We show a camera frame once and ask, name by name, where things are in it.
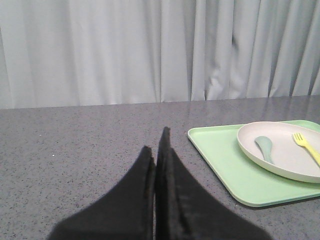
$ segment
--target curtain fold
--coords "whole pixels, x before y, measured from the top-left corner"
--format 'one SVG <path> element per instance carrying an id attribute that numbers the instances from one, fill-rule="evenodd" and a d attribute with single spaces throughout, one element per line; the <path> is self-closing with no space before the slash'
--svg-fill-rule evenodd
<path id="1" fill-rule="evenodd" d="M 320 95 L 318 0 L 0 0 L 0 109 Z"/>

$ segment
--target plastic utensil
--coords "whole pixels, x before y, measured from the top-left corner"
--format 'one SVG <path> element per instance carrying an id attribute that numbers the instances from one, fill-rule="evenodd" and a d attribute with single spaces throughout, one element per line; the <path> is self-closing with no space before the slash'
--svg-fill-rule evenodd
<path id="1" fill-rule="evenodd" d="M 271 158 L 272 141 L 270 138 L 266 136 L 258 136 L 254 141 L 259 146 L 264 160 L 268 163 L 274 164 Z"/>
<path id="2" fill-rule="evenodd" d="M 306 138 L 301 134 L 301 133 L 294 133 L 293 134 L 293 139 L 295 143 L 301 147 L 305 147 L 308 152 L 311 154 L 311 156 L 314 158 L 316 163 L 320 167 L 320 153 L 318 153 L 306 140 Z"/>

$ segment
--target table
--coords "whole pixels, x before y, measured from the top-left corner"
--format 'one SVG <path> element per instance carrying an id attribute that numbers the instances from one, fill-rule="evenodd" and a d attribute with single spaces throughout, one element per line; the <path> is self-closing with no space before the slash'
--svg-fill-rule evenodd
<path id="1" fill-rule="evenodd" d="M 0 110 L 0 239 L 45 239 L 107 193 L 163 127 L 198 182 L 277 240 L 320 238 L 320 198 L 264 208 L 237 202 L 188 140 L 195 127 L 256 121 L 320 124 L 320 96 Z"/>

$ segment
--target curtain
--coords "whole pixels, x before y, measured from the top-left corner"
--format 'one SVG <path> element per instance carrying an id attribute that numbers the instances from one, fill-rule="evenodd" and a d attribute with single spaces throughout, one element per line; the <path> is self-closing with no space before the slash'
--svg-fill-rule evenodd
<path id="1" fill-rule="evenodd" d="M 0 109 L 320 95 L 318 0 L 0 0 Z"/>

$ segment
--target green tray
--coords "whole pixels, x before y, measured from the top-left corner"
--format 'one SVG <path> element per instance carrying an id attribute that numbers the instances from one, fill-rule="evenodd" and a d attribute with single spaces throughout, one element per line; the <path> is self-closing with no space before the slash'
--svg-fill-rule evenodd
<path id="1" fill-rule="evenodd" d="M 320 132 L 306 120 L 284 121 Z M 237 141 L 243 124 L 197 127 L 188 137 L 230 194 L 250 207 L 264 207 L 320 196 L 320 183 L 307 183 L 276 175 L 249 159 Z"/>

